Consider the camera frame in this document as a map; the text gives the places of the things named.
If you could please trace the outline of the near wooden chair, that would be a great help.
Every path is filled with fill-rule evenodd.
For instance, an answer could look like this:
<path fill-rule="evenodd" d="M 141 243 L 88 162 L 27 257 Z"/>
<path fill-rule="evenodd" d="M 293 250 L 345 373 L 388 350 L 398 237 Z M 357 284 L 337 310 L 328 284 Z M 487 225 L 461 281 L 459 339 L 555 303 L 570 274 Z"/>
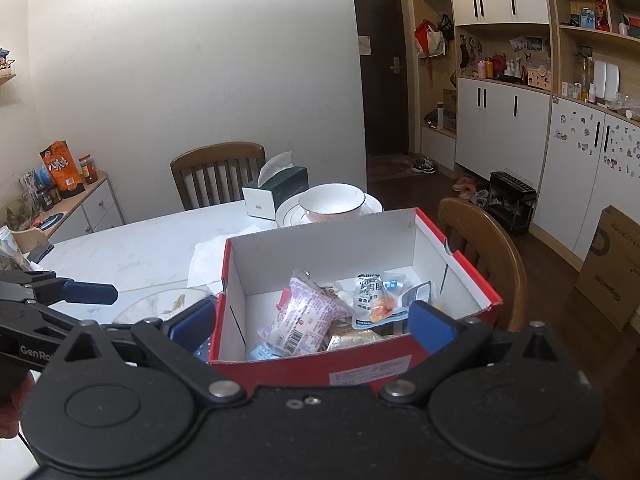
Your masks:
<path fill-rule="evenodd" d="M 509 234 L 486 211 L 458 198 L 443 198 L 438 226 L 453 252 L 462 253 L 503 300 L 497 316 L 500 330 L 525 326 L 528 281 L 520 253 Z"/>

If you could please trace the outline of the pink white snack packet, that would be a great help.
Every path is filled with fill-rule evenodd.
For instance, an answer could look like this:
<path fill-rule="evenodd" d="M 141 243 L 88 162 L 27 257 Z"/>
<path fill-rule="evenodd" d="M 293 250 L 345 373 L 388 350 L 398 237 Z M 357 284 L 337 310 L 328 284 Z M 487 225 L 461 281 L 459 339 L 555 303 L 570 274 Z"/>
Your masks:
<path fill-rule="evenodd" d="M 279 356 L 317 353 L 331 325 L 352 317 L 352 307 L 332 289 L 316 284 L 305 271 L 295 270 L 283 292 L 284 306 L 270 324 L 257 331 Z"/>

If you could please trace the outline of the white storage cabinets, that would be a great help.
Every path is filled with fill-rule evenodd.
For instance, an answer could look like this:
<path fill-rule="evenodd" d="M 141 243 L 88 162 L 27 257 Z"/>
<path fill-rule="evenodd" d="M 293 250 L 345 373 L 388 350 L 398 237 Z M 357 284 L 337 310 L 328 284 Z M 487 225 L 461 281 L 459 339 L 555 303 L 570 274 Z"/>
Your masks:
<path fill-rule="evenodd" d="M 639 213 L 639 0 L 414 0 L 422 131 L 442 166 L 536 193 L 526 228 L 585 260 Z"/>

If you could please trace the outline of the white porcelain bowl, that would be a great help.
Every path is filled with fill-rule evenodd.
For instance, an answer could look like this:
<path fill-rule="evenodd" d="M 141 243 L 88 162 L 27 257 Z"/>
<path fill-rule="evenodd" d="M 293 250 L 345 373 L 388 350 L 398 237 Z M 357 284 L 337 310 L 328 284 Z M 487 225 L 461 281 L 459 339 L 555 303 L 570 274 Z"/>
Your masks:
<path fill-rule="evenodd" d="M 360 211 L 366 194 L 346 183 L 326 183 L 300 194 L 298 204 L 312 221 L 348 218 Z"/>

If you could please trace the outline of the dark entrance door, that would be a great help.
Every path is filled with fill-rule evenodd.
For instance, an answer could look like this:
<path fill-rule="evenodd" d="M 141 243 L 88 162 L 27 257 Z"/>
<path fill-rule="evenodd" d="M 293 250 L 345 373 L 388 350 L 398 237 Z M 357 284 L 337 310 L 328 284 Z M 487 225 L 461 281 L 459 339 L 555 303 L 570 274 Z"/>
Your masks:
<path fill-rule="evenodd" d="M 401 0 L 355 0 L 366 152 L 409 148 L 406 40 Z"/>

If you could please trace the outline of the clear orange snack packet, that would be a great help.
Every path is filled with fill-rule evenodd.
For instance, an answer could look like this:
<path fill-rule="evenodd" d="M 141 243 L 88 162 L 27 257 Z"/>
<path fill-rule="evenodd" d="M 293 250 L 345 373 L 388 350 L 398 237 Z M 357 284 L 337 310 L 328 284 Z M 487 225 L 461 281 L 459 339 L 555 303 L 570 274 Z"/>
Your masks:
<path fill-rule="evenodd" d="M 402 273 L 360 273 L 355 278 L 352 328 L 374 328 L 405 321 L 408 308 L 401 304 L 406 276 Z"/>

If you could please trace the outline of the red sauce jar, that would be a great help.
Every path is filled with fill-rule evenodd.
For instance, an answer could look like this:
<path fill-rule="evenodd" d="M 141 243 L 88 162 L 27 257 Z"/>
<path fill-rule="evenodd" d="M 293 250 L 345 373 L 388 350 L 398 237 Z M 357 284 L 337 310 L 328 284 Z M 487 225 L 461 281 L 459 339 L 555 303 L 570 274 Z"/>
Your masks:
<path fill-rule="evenodd" d="M 85 182 L 87 184 L 91 184 L 96 182 L 98 177 L 98 170 L 96 170 L 96 165 L 92 159 L 90 154 L 85 154 L 78 159 L 80 169 L 82 171 L 82 175 L 84 176 Z"/>

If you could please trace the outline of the white gold-rimmed plate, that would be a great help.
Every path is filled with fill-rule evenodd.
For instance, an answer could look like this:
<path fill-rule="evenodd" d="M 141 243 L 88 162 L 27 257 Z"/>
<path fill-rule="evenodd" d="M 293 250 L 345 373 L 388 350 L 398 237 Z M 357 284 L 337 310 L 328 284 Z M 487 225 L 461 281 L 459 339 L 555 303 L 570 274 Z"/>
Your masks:
<path fill-rule="evenodd" d="M 307 216 L 306 210 L 299 205 L 298 199 L 300 194 L 288 198 L 276 212 L 276 223 L 279 228 L 288 228 L 289 226 L 300 226 L 301 224 L 314 223 Z M 354 212 L 355 216 L 365 216 L 366 214 L 379 214 L 383 212 L 382 204 L 372 195 L 367 194 L 366 200 L 358 211 Z"/>

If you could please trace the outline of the red white cardboard box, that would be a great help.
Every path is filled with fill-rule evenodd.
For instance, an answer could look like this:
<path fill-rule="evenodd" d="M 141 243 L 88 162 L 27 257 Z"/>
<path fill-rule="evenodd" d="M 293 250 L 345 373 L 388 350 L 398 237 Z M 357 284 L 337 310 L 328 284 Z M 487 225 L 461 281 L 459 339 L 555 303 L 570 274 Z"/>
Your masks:
<path fill-rule="evenodd" d="M 445 234 L 420 210 L 394 210 L 357 218 L 308 223 L 233 237 L 224 248 L 222 284 L 209 361 L 246 390 L 258 386 L 381 387 L 429 354 L 409 334 L 408 318 L 373 331 L 376 344 L 308 356 L 279 356 L 257 331 L 284 306 L 283 289 L 295 270 L 332 289 L 349 307 L 360 273 L 402 273 L 400 299 L 423 300 L 460 320 L 497 319 L 502 301 Z"/>

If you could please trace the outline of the gold foil snack packet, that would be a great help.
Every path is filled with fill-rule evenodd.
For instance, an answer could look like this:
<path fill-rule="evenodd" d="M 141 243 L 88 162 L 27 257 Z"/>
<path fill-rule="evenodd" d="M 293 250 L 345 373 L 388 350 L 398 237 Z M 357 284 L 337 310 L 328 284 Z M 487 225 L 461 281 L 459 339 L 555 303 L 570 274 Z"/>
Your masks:
<path fill-rule="evenodd" d="M 326 351 L 337 351 L 363 346 L 364 344 L 376 344 L 384 340 L 384 337 L 373 330 L 353 330 L 346 326 L 331 328 L 328 333 Z"/>

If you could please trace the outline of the white side cabinet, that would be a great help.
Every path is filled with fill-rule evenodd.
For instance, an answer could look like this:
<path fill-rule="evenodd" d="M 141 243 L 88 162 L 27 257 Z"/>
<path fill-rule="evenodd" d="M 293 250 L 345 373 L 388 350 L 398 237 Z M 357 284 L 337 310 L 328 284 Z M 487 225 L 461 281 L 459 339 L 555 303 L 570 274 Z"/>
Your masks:
<path fill-rule="evenodd" d="M 62 218 L 49 229 L 31 228 L 14 232 L 18 247 L 23 252 L 28 252 L 43 244 L 44 240 L 58 244 L 125 224 L 110 179 L 102 170 L 98 171 L 96 182 L 85 185 L 84 192 L 61 200 L 51 210 L 40 214 L 37 221 L 46 220 L 56 214 L 62 214 Z"/>

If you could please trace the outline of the orange snack bag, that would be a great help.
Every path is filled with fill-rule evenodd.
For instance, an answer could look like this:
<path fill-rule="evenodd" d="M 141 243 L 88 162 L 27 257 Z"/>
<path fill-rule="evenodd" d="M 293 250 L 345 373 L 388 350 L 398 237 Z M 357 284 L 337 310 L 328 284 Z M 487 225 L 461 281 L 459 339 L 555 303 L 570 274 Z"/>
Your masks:
<path fill-rule="evenodd" d="M 65 141 L 54 141 L 40 152 L 40 157 L 62 198 L 71 198 L 85 191 L 84 180 Z"/>

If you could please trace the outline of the black shoe rack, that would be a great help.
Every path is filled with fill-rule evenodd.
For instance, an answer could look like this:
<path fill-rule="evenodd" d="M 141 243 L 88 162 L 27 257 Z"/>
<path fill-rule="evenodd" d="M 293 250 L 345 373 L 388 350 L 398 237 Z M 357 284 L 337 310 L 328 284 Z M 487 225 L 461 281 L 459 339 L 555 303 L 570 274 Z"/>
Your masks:
<path fill-rule="evenodd" d="M 529 231 L 537 201 L 537 192 L 505 171 L 490 174 L 485 211 L 512 236 Z"/>

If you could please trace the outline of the wooden dining chair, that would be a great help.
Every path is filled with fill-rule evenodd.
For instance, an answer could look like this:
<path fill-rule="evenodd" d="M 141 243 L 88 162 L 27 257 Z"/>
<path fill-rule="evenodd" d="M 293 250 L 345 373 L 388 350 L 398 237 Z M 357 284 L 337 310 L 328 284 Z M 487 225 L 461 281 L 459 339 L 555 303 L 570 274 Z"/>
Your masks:
<path fill-rule="evenodd" d="M 247 141 L 210 144 L 185 152 L 170 163 L 184 210 L 242 200 L 244 184 L 257 178 L 266 151 Z"/>

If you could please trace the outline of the white paper napkin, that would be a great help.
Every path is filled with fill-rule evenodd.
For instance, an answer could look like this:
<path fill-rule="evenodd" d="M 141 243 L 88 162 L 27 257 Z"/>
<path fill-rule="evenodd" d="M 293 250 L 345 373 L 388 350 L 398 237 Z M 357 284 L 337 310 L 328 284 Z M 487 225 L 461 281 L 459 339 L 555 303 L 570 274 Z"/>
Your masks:
<path fill-rule="evenodd" d="M 226 241 L 230 237 L 257 232 L 262 232 L 262 228 L 249 226 L 239 233 L 219 235 L 207 242 L 196 244 L 189 266 L 188 287 L 206 287 L 213 295 L 220 294 L 224 289 L 221 274 Z"/>

